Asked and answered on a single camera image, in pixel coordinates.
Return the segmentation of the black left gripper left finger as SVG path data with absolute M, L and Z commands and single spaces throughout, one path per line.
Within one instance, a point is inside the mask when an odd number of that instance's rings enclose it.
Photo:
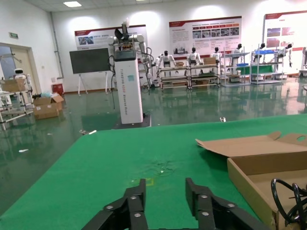
M 148 229 L 144 215 L 146 180 L 125 190 L 124 195 L 105 205 L 83 227 L 84 230 L 141 230 Z

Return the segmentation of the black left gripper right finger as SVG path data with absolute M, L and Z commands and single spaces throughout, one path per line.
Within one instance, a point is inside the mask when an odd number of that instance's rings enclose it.
M 210 188 L 185 179 L 185 194 L 192 216 L 200 230 L 268 230 L 237 204 L 213 194 Z

